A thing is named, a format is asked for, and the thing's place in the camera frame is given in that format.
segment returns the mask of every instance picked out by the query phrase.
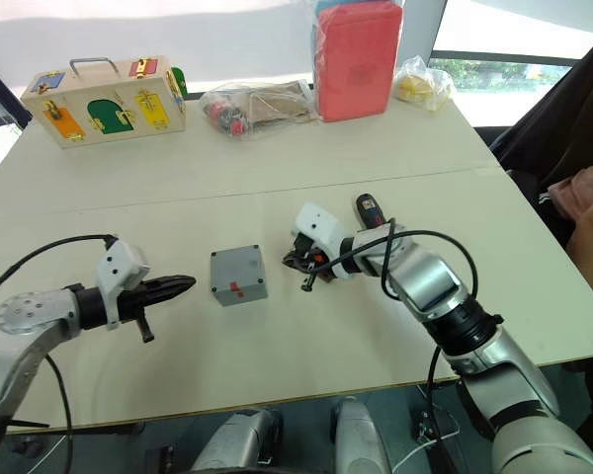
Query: floor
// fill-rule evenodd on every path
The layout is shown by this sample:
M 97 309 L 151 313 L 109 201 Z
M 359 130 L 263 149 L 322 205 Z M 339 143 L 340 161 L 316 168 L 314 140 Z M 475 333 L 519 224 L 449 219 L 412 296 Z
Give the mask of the floor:
M 583 376 L 570 373 L 558 365 L 546 367 L 544 373 L 555 390 L 562 411 L 561 419 L 576 429 L 589 411 L 589 398 Z M 416 387 L 377 390 L 357 395 L 369 408 L 378 426 L 391 466 L 418 445 L 414 417 L 425 409 L 426 402 Z M 311 471 L 331 472 L 333 444 L 329 440 L 332 408 L 340 397 L 296 401 L 276 406 L 285 421 L 284 440 L 276 453 L 275 464 Z M 486 474 L 490 466 L 490 443 L 471 426 L 453 385 L 435 392 L 435 403 L 450 412 L 461 432 L 446 441 L 462 473 Z M 158 471 L 160 449 L 173 447 L 173 465 L 169 472 L 184 472 L 209 440 L 212 433 L 229 417 L 228 413 L 201 415 L 181 419 L 149 422 L 132 434 L 81 434 L 75 439 L 72 474 L 144 473 Z M 456 427 L 444 416 L 443 435 Z M 11 452 L 24 436 L 9 436 L 0 452 L 0 474 L 58 473 L 65 459 L 65 441 L 42 463 L 40 461 L 61 438 L 48 435 L 36 438 L 44 443 L 37 457 L 28 458 Z M 425 450 L 414 454 L 397 474 L 430 473 Z

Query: gray plastic box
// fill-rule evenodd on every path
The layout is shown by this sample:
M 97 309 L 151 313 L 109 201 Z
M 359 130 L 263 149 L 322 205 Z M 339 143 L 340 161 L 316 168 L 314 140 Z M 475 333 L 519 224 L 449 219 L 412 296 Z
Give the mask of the gray plastic box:
M 267 298 L 266 273 L 259 246 L 212 252 L 211 291 L 222 306 Z

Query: pink box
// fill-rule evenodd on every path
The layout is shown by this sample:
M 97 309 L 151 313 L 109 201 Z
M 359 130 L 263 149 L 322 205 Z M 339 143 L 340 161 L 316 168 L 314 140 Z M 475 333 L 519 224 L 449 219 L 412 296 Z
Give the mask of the pink box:
M 320 13 L 314 81 L 323 120 L 384 112 L 401 23 L 402 9 L 390 1 L 339 5 Z

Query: clear plastic bag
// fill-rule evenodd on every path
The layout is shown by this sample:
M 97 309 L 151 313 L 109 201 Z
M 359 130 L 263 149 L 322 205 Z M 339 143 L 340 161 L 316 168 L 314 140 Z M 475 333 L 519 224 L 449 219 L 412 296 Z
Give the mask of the clear plastic bag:
M 386 109 L 404 0 L 307 0 L 314 91 L 325 121 Z
M 212 125 L 229 136 L 249 136 L 271 125 L 317 118 L 305 81 L 224 84 L 204 93 L 200 105 Z
M 393 95 L 427 111 L 439 110 L 455 92 L 453 78 L 446 71 L 426 67 L 420 56 L 402 63 L 395 76 Z

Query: metal handle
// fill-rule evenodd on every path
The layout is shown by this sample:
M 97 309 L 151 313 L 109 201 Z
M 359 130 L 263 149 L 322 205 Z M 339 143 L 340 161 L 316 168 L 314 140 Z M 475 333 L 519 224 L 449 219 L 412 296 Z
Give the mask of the metal handle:
M 105 61 L 107 63 L 110 64 L 110 66 L 115 70 L 115 72 L 117 74 L 119 74 L 119 68 L 117 67 L 117 65 L 112 62 L 112 60 L 109 57 L 79 57 L 77 59 L 70 59 L 70 68 L 72 69 L 72 72 L 75 73 L 75 75 L 79 75 L 79 72 L 77 71 L 77 68 L 75 67 L 75 63 L 76 62 L 101 62 L 101 61 Z

